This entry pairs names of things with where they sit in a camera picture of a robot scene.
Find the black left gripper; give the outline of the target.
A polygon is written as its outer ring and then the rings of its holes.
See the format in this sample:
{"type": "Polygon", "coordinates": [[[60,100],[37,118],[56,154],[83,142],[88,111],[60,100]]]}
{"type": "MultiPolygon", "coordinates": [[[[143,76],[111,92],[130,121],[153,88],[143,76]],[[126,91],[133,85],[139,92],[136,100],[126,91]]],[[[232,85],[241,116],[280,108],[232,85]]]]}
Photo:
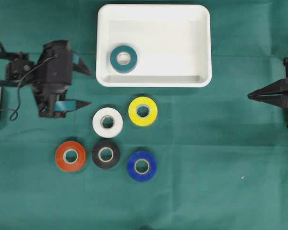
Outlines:
{"type": "MultiPolygon", "coordinates": [[[[43,51],[37,61],[38,65],[41,65],[34,71],[34,81],[31,85],[31,89],[38,107],[38,115],[40,117],[47,118],[61,118],[65,117],[64,112],[71,112],[88,106],[91,102],[79,101],[79,100],[65,100],[66,92],[70,85],[62,83],[45,83],[44,65],[54,59],[54,57],[45,58],[43,51]]],[[[82,58],[72,50],[72,72],[79,72],[87,76],[91,76],[92,72],[88,66],[84,63],[82,58]]]]}

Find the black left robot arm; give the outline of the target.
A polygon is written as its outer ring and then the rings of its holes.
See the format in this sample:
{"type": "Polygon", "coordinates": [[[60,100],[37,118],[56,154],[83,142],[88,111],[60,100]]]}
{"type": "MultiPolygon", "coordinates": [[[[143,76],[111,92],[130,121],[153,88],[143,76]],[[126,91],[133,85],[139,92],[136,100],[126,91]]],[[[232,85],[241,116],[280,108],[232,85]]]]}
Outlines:
{"type": "Polygon", "coordinates": [[[30,61],[28,53],[6,51],[0,42],[0,86],[15,87],[19,92],[30,85],[39,117],[65,118],[68,112],[90,105],[66,99],[73,72],[92,74],[67,40],[44,44],[37,62],[30,61]]]}

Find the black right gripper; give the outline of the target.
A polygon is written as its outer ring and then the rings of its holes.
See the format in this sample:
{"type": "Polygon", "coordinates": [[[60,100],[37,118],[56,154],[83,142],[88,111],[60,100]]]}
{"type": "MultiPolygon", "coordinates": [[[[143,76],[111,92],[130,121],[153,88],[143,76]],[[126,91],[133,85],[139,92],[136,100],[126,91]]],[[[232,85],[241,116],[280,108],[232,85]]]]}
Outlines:
{"type": "MultiPolygon", "coordinates": [[[[288,57],[285,57],[283,60],[283,65],[285,66],[286,71],[286,81],[288,82],[288,57]]],[[[281,94],[282,93],[282,85],[283,80],[275,81],[263,88],[257,89],[248,94],[248,98],[250,100],[254,100],[257,102],[271,104],[277,107],[284,108],[283,99],[281,95],[273,95],[273,94],[281,94]]]]}

